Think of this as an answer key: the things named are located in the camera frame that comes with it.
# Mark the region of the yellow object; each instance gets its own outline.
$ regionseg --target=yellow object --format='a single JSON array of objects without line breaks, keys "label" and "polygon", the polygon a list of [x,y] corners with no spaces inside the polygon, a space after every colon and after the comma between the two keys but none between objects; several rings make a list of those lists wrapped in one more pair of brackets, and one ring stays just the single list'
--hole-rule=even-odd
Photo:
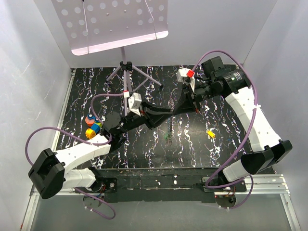
[{"label": "yellow object", "polygon": [[208,130],[208,131],[207,131],[207,134],[208,134],[211,138],[215,138],[215,134],[214,134],[212,131]]},{"label": "yellow object", "polygon": [[103,125],[101,123],[96,123],[100,128],[103,127]]},{"label": "yellow object", "polygon": [[94,136],[96,136],[95,131],[93,131],[92,129],[88,128],[88,129],[86,130],[86,137],[87,137],[88,139],[92,139]]}]

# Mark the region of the tripod stand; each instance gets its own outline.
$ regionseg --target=tripod stand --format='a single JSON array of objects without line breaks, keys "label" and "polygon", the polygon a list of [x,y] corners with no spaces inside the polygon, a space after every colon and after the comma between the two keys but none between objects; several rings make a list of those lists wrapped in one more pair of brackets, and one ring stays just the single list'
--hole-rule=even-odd
[{"label": "tripod stand", "polygon": [[[129,91],[129,93],[135,92],[142,85],[144,85],[146,83],[146,81],[148,81],[148,80],[151,80],[154,83],[156,83],[158,86],[160,86],[160,89],[162,89],[164,87],[164,85],[162,85],[157,80],[153,79],[147,73],[145,73],[145,72],[141,71],[140,69],[138,69],[137,67],[135,67],[131,62],[127,62],[124,47],[121,47],[121,53],[122,53],[122,60],[123,61],[120,62],[120,65],[116,68],[116,70],[107,78],[106,82],[109,82],[110,79],[112,77],[114,77],[120,69],[122,69],[123,72],[124,72],[124,80],[123,80],[124,92],[127,92],[127,91]],[[130,81],[130,78],[129,78],[129,71],[132,71],[133,69],[146,77],[146,79],[138,87],[136,87],[134,90],[132,90],[132,84],[131,84],[131,81]],[[126,96],[124,96],[124,114],[127,116],[127,97]]]}]

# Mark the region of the black marbled table surface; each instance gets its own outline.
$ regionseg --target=black marbled table surface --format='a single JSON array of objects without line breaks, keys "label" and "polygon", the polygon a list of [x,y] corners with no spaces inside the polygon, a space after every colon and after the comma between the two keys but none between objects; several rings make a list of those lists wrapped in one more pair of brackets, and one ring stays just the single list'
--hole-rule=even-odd
[{"label": "black marbled table surface", "polygon": [[[177,70],[183,66],[144,66],[141,69],[164,84],[164,89],[151,81],[138,89],[143,100],[164,107],[173,107],[181,94],[181,83],[177,82]],[[123,71],[118,72],[112,83],[106,77],[115,68],[79,68],[76,70],[70,92],[62,129],[86,139],[88,128],[85,117],[90,112],[90,102],[95,94],[121,93]],[[199,76],[203,76],[199,67]],[[130,74],[133,88],[145,80],[141,74]],[[146,126],[129,131],[128,140],[115,152],[84,163],[80,168],[149,168],[149,167],[218,167],[239,146],[245,135],[238,117],[222,97],[215,97],[201,104],[200,113],[181,114],[166,121],[160,127],[149,130]],[[123,112],[123,98],[101,98],[94,104],[99,116],[111,112]],[[172,143],[167,144],[166,135],[170,123],[173,127]],[[212,130],[216,137],[210,138],[206,131]],[[57,149],[78,144],[74,139],[60,135]],[[247,142],[239,157],[251,151]]]}]

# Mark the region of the white wall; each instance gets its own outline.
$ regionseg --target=white wall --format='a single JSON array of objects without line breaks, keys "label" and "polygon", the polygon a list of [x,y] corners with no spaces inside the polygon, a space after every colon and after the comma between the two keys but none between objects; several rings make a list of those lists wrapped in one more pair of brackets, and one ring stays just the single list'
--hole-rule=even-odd
[{"label": "white wall", "polygon": [[[32,0],[0,0],[0,230],[20,230],[32,182],[25,158],[29,134],[56,126],[70,68]],[[29,147],[35,161],[54,132]]]},{"label": "white wall", "polygon": [[[34,1],[70,67],[118,66],[119,49],[74,56],[52,2]],[[169,35],[126,47],[127,58],[135,65],[195,64],[206,51],[222,49],[244,62],[276,1],[169,0]]]},{"label": "white wall", "polygon": [[275,169],[286,178],[302,230],[308,230],[307,25],[306,0],[278,0],[244,63],[265,116],[293,145]]}]

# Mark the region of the yellow toy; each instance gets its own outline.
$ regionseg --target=yellow toy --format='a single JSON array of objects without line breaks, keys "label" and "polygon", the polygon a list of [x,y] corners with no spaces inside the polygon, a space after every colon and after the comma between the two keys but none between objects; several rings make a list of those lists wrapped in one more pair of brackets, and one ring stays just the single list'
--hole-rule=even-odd
[{"label": "yellow toy", "polygon": [[94,136],[96,136],[95,131],[93,131],[92,129],[88,128],[88,129],[86,130],[86,137],[87,137],[88,139],[92,139]]},{"label": "yellow toy", "polygon": [[207,131],[207,134],[208,134],[211,138],[215,138],[215,134],[214,134],[212,131],[208,130],[208,131]]}]

